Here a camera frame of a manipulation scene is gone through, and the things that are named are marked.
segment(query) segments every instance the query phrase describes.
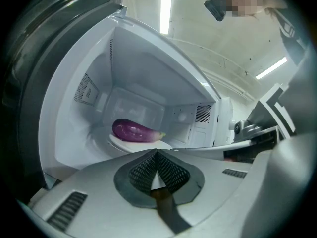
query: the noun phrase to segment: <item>white plate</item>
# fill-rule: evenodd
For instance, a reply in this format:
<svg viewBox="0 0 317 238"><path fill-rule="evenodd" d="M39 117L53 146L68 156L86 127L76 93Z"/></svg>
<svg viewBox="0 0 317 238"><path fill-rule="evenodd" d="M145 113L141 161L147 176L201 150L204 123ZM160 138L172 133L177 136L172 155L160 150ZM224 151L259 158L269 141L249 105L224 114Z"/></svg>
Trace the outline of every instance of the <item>white plate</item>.
<svg viewBox="0 0 317 238"><path fill-rule="evenodd" d="M117 138L113 134L110 134L109 138L112 143L114 143L116 146L118 146L122 150L125 150L129 153L144 151L144 150L153 149L153 148L167 149L167 150L172 149L172 147L169 144L166 144L160 140L156 142L151 142L151 143L127 142L127 141L122 141L121 139Z"/></svg>

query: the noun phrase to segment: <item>purple eggplant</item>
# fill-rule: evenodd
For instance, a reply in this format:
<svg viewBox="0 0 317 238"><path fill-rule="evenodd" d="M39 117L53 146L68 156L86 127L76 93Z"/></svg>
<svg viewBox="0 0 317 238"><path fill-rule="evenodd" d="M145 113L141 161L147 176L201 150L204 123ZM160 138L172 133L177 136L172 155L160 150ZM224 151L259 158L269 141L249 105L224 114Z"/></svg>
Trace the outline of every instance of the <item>purple eggplant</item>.
<svg viewBox="0 0 317 238"><path fill-rule="evenodd" d="M112 131L121 140L130 142L155 142L166 135L164 132L146 128L128 119L114 121Z"/></svg>

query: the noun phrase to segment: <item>person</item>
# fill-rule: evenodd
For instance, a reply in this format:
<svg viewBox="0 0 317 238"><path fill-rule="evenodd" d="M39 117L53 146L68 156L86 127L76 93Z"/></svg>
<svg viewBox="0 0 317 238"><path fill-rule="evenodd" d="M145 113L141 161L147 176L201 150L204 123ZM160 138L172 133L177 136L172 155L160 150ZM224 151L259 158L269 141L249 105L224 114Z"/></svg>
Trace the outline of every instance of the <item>person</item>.
<svg viewBox="0 0 317 238"><path fill-rule="evenodd" d="M309 37L299 12L286 0L208 0L205 7L217 21L222 21L227 14L255 16L265 11L277 19L282 41L293 62L298 65L302 60Z"/></svg>

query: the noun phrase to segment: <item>ceiling light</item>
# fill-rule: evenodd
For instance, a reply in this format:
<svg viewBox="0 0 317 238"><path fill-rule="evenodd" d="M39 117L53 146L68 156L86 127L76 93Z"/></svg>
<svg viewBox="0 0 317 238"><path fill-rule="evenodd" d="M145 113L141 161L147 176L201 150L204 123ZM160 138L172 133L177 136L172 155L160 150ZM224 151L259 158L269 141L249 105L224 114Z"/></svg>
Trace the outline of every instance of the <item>ceiling light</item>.
<svg viewBox="0 0 317 238"><path fill-rule="evenodd" d="M268 75L270 72L274 71L275 69L279 68L282 64L286 63L287 59L283 58L280 61L278 61L276 64L268 68L267 70L263 71L259 75L256 76L257 79L263 78L264 76Z"/></svg>
<svg viewBox="0 0 317 238"><path fill-rule="evenodd" d="M168 34L172 0L160 0L160 32Z"/></svg>

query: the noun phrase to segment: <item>ceiling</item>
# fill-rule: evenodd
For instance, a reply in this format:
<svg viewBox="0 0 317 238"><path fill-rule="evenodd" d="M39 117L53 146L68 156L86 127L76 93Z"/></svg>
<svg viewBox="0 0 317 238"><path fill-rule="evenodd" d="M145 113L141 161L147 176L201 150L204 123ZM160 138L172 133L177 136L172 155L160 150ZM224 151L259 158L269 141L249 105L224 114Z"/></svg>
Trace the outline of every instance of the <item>ceiling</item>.
<svg viewBox="0 0 317 238"><path fill-rule="evenodd" d="M204 7L206 0L172 0L169 34L217 87L247 101L260 98L275 83L287 84L297 71L283 46L275 19L226 17L218 22ZM127 16L160 29L160 0L123 0ZM256 75L287 57L288 61L260 80Z"/></svg>

